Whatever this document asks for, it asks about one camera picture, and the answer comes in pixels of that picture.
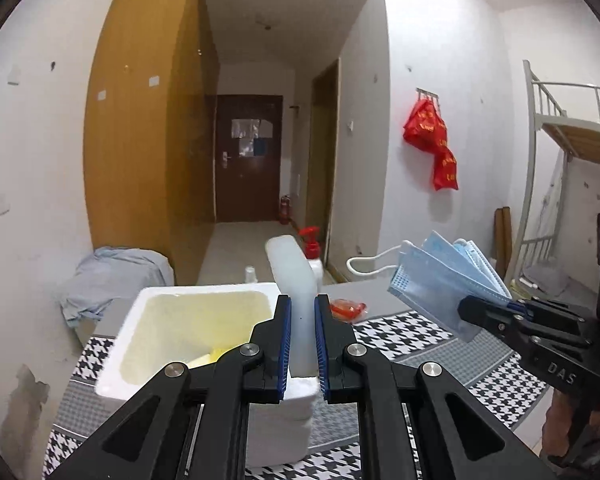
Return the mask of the person's right hand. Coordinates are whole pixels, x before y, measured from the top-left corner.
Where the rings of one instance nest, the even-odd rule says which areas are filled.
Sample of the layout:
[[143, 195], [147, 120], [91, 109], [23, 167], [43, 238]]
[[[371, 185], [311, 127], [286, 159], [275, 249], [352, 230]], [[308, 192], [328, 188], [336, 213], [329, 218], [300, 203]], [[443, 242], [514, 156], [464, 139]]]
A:
[[541, 457], [558, 477], [563, 479], [588, 479], [600, 462], [600, 411], [593, 412], [588, 422], [588, 440], [570, 467], [558, 467], [550, 456], [562, 458], [570, 449], [568, 434], [577, 402], [565, 393], [553, 391], [552, 403], [546, 412], [542, 428]]

